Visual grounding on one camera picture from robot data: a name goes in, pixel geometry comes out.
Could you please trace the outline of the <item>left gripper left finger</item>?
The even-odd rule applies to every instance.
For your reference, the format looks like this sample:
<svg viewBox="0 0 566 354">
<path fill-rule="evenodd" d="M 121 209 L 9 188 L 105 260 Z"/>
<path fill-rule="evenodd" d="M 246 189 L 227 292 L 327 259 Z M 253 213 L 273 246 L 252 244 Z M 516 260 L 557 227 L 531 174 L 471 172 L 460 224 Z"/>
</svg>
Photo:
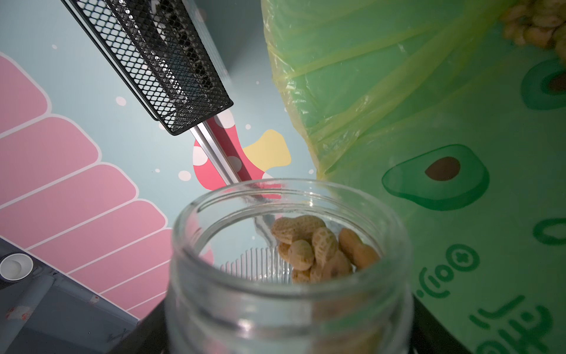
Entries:
<svg viewBox="0 0 566 354">
<path fill-rule="evenodd" d="M 108 354 L 169 353 L 165 303 L 162 300 L 136 328 Z"/>
</svg>

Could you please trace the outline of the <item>beige lid jar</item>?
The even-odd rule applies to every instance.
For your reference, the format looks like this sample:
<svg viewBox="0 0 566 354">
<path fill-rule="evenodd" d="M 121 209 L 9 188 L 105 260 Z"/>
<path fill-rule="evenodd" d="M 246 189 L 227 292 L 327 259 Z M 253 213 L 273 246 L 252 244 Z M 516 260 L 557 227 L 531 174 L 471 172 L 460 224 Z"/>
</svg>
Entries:
<svg viewBox="0 0 566 354">
<path fill-rule="evenodd" d="M 277 246 L 319 228 L 357 234 L 363 268 L 293 271 Z M 172 234 L 171 353 L 407 353 L 411 247 L 393 210 L 340 184 L 247 181 L 186 206 Z"/>
</svg>

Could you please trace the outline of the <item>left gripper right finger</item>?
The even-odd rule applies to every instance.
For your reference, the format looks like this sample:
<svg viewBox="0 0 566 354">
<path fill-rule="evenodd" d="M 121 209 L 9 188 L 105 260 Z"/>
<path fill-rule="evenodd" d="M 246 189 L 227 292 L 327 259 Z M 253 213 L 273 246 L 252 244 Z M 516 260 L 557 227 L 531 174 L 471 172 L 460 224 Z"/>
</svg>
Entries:
<svg viewBox="0 0 566 354">
<path fill-rule="evenodd" d="M 411 331 L 411 353 L 471 354 L 436 317 L 414 298 L 414 324 Z"/>
</svg>

